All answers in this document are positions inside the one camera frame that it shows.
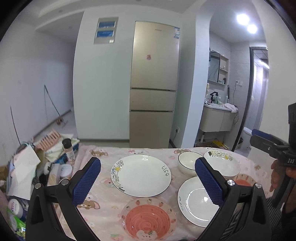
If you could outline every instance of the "refrigerator door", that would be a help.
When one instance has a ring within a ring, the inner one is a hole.
[[[168,148],[173,112],[131,111],[131,148]]]
[[[131,110],[173,111],[176,92],[131,89]]]
[[[176,90],[179,28],[136,21],[131,88]]]

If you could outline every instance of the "ceiling light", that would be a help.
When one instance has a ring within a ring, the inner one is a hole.
[[[237,15],[237,21],[241,25],[248,25],[250,19],[247,15],[245,14],[239,14]]]
[[[256,33],[257,30],[258,30],[258,28],[257,28],[256,25],[254,25],[254,24],[250,24],[250,25],[248,26],[248,31],[249,31],[251,34]]]
[[[261,61],[261,64],[264,65],[266,68],[269,69],[269,66],[265,62]]]

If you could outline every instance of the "toilet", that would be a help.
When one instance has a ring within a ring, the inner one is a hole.
[[[250,145],[251,136],[252,136],[252,130],[250,130],[247,127],[244,127],[244,130],[241,135],[241,137],[244,140],[240,148],[241,150],[248,150],[248,151],[251,150],[251,145]]]

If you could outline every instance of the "electrical panel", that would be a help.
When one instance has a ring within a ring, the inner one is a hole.
[[[115,41],[118,18],[99,18],[94,44],[112,44]]]

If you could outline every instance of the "sink cabinet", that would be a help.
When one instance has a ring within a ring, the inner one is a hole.
[[[204,107],[200,127],[203,132],[230,131],[236,113]]]

